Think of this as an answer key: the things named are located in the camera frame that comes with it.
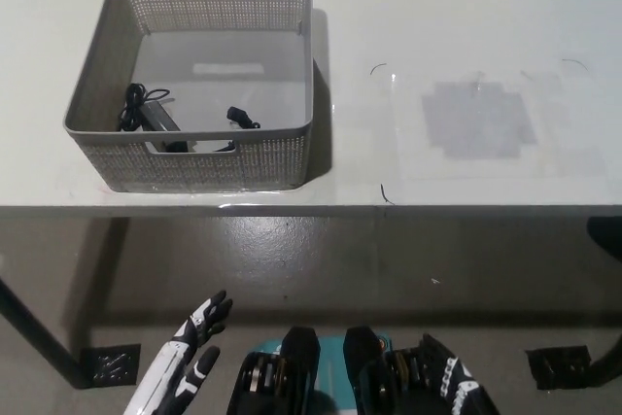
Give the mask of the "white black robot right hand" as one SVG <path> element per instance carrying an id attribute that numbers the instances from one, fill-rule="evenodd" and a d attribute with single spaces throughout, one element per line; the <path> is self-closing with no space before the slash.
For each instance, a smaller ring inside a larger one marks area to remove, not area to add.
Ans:
<path id="1" fill-rule="evenodd" d="M 424 333 L 419 344 L 422 375 L 456 415 L 500 415 L 486 389 L 460 358 L 438 339 Z"/>

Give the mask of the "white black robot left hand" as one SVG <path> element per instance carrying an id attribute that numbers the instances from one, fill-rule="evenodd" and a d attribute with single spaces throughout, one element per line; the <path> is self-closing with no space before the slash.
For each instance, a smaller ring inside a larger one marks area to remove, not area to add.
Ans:
<path id="1" fill-rule="evenodd" d="M 207 342 L 225 329 L 231 307 L 224 290 L 200 304 L 162 345 L 124 412 L 184 413 L 220 356 Z"/>

